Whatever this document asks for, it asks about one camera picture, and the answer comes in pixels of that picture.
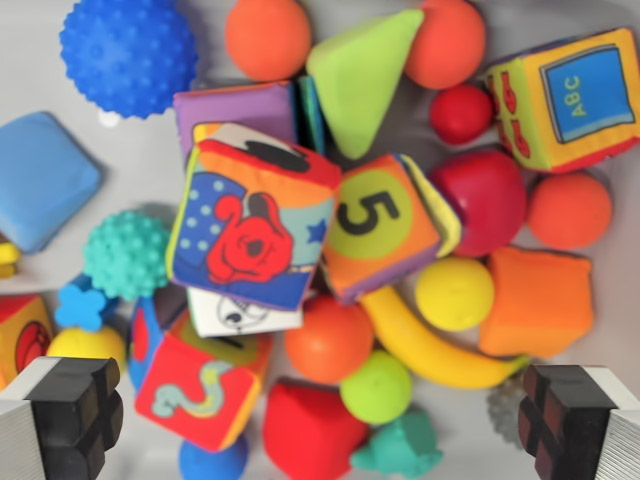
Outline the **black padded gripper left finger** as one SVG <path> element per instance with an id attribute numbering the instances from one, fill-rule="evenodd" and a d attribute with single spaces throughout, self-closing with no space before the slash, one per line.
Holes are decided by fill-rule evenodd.
<path id="1" fill-rule="evenodd" d="M 95 479 L 123 425 L 113 358 L 40 356 L 1 390 L 3 479 Z"/>

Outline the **black padded gripper right finger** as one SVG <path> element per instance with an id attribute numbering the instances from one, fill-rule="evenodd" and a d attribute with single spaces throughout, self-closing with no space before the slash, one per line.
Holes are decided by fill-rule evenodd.
<path id="1" fill-rule="evenodd" d="M 639 398 L 608 368 L 531 365 L 518 410 L 541 479 L 637 479 Z"/>

